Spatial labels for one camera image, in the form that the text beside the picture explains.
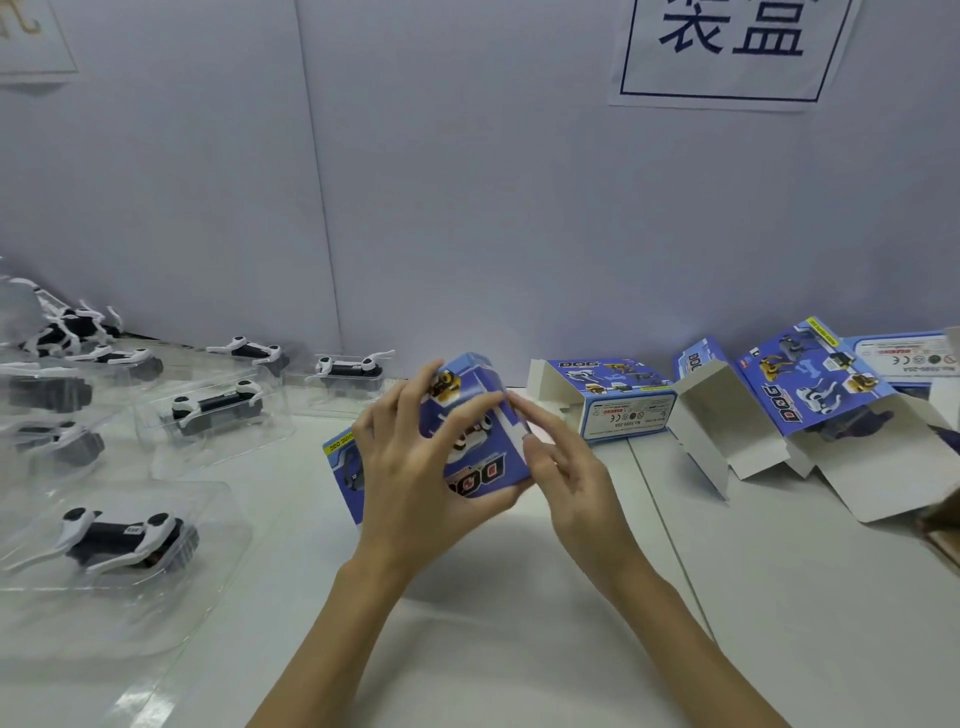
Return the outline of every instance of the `blue toy box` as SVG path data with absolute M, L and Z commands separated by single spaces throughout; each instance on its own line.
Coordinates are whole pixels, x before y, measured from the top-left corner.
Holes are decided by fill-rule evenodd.
M 751 349 L 738 362 L 783 435 L 819 426 L 896 394 L 816 317 Z
M 635 359 L 534 359 L 527 391 L 591 443 L 666 429 L 669 379 Z
M 898 388 L 929 388 L 942 376 L 960 376 L 957 357 L 942 331 L 914 331 L 844 339 L 860 359 Z
M 504 391 L 490 360 L 465 353 L 442 367 L 420 406 L 420 434 L 430 437 L 459 404 L 477 395 Z M 526 424 L 506 401 L 463 433 L 450 452 L 444 479 L 452 491 L 481 497 L 530 477 L 523 459 Z M 324 444 L 324 454 L 353 521 L 363 520 L 364 474 L 360 451 L 348 429 Z
M 822 321 L 811 317 L 729 360 L 712 339 L 677 360 L 670 428 L 726 495 L 778 463 L 814 468 L 862 522 L 938 502 L 960 460 L 931 426 L 929 402 L 898 393 Z

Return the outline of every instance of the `finger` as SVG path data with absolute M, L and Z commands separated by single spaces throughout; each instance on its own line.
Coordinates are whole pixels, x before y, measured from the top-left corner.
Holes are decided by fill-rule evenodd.
M 550 414 L 538 404 L 525 400 L 515 392 L 511 392 L 508 397 L 514 409 L 534 425 L 546 430 L 546 433 L 553 438 L 553 441 L 566 453 L 568 458 L 591 457 L 593 455 L 584 439 L 570 429 L 562 419 Z
M 373 439 L 381 445 L 394 437 L 396 403 L 406 383 L 406 381 L 397 382 L 387 394 L 373 404 Z
M 353 442 L 357 444 L 360 450 L 360 459 L 366 460 L 368 455 L 373 454 L 373 407 L 367 407 L 360 413 L 360 417 L 353 423 L 351 431 L 353 432 Z
M 516 505 L 516 501 L 531 485 L 533 485 L 533 480 L 527 479 L 509 488 L 501 488 L 487 496 L 468 500 L 466 504 L 466 510 L 468 512 L 466 526 L 468 532 L 472 531 L 478 525 L 486 523 L 494 516 L 504 511 L 509 511 Z
M 399 432 L 410 436 L 411 439 L 413 435 L 420 433 L 420 403 L 443 363 L 442 359 L 434 359 L 420 367 L 417 375 L 407 382 L 407 386 L 400 393 L 400 399 L 396 405 L 396 426 Z
M 552 457 L 553 461 L 557 464 L 557 468 L 559 468 L 564 474 L 569 473 L 570 463 L 563 451 L 560 450 L 560 448 L 558 448 L 556 445 L 551 445 L 550 443 L 543 443 L 543 446 L 546 448 L 546 451 L 550 453 L 550 457 Z
M 523 438 L 523 456 L 526 458 L 530 475 L 543 491 L 550 510 L 563 507 L 570 496 L 570 488 L 547 446 L 536 435 L 527 435 Z
M 464 431 L 483 419 L 485 413 L 492 410 L 503 401 L 503 392 L 488 392 L 485 395 L 465 401 L 456 407 L 446 418 L 440 429 L 433 436 L 432 442 L 444 459 L 450 454 L 454 443 L 460 439 Z

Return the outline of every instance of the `brown cardboard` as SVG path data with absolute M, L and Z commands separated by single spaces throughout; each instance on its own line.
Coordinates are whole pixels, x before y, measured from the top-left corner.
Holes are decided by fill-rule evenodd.
M 960 569 L 960 489 L 921 515 L 920 530 L 925 539 Z

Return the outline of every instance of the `hand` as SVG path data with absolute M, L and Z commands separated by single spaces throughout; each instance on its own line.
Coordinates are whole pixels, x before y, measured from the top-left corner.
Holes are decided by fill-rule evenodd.
M 523 451 L 550 506 L 560 543 L 600 593 L 612 598 L 620 576 L 645 566 L 646 558 L 627 525 L 607 467 L 559 417 L 513 392 L 509 397 L 517 412 L 556 443 L 528 435 Z
M 434 434 L 420 435 L 420 403 L 438 359 L 401 381 L 353 425 L 363 458 L 364 513 L 354 561 L 409 581 L 470 531 L 511 508 L 532 481 L 488 496 L 458 496 L 444 483 L 454 443 L 503 394 L 480 395 L 456 407 Z

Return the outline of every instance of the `forearm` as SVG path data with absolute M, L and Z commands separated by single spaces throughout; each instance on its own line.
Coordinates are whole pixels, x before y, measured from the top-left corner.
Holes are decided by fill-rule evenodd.
M 694 728 L 788 728 L 645 560 L 617 580 L 611 602 Z
M 248 728 L 339 725 L 405 580 L 344 564 L 317 620 Z

